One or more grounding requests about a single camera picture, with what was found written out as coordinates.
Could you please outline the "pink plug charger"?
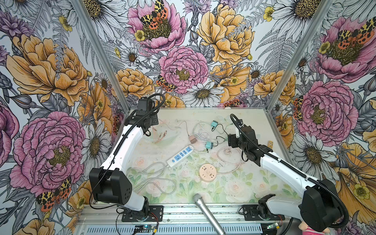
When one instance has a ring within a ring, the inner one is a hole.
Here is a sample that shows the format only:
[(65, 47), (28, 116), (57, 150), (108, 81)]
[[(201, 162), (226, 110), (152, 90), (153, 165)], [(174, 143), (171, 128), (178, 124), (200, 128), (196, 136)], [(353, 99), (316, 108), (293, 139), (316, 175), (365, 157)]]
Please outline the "pink plug charger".
[(189, 140), (190, 140), (191, 144), (197, 143), (197, 138), (193, 135), (189, 136)]

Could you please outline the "white blue power strip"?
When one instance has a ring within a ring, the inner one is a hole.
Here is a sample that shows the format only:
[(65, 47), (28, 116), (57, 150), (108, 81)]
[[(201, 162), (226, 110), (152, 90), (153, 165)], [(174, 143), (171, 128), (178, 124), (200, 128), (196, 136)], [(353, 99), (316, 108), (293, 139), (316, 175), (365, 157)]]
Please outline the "white blue power strip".
[(167, 160), (167, 165), (171, 168), (177, 166), (180, 162), (186, 159), (193, 153), (194, 148), (192, 146), (186, 146), (184, 149), (176, 153), (170, 159)]

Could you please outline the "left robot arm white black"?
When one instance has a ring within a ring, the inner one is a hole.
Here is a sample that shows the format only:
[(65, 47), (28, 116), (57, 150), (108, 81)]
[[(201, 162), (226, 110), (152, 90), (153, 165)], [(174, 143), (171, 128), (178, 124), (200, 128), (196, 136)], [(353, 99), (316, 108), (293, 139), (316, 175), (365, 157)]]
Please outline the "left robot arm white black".
[(164, 102), (165, 96), (161, 93), (138, 101), (137, 109), (124, 120), (119, 139), (109, 157), (89, 173), (92, 188), (90, 201), (121, 207), (137, 220), (149, 216), (148, 199), (134, 192), (126, 172), (138, 142), (143, 136), (150, 135), (150, 127), (158, 125), (158, 111)]

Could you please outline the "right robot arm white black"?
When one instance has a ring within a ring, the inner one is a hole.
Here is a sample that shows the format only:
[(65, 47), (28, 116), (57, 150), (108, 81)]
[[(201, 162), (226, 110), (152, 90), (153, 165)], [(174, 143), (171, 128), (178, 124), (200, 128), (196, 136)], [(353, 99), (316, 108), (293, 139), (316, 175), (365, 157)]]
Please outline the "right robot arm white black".
[(349, 212), (333, 182), (320, 180), (294, 167), (269, 147), (259, 144), (252, 127), (234, 114), (230, 115), (230, 119), (236, 133), (228, 135), (228, 145), (240, 149), (245, 162), (251, 161), (283, 180), (301, 198), (294, 202), (278, 199), (275, 194), (264, 196), (258, 201), (260, 218), (266, 220), (274, 214), (285, 215), (301, 220), (317, 232), (346, 227), (350, 221)]

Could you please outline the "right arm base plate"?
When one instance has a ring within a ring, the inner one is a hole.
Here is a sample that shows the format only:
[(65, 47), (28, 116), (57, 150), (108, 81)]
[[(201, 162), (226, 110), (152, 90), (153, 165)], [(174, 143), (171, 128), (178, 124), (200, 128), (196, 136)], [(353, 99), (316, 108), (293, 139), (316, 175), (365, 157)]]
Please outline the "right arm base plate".
[(269, 211), (259, 209), (259, 205), (246, 204), (242, 205), (238, 211), (245, 221), (284, 221), (285, 216), (280, 214), (271, 214)]

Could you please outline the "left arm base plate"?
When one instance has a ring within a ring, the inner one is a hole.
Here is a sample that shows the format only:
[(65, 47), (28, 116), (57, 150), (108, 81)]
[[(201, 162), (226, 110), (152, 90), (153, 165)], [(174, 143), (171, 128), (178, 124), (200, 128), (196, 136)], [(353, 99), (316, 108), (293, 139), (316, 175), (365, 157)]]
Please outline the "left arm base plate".
[(122, 213), (122, 222), (162, 222), (164, 206), (151, 205), (141, 211), (125, 211)]

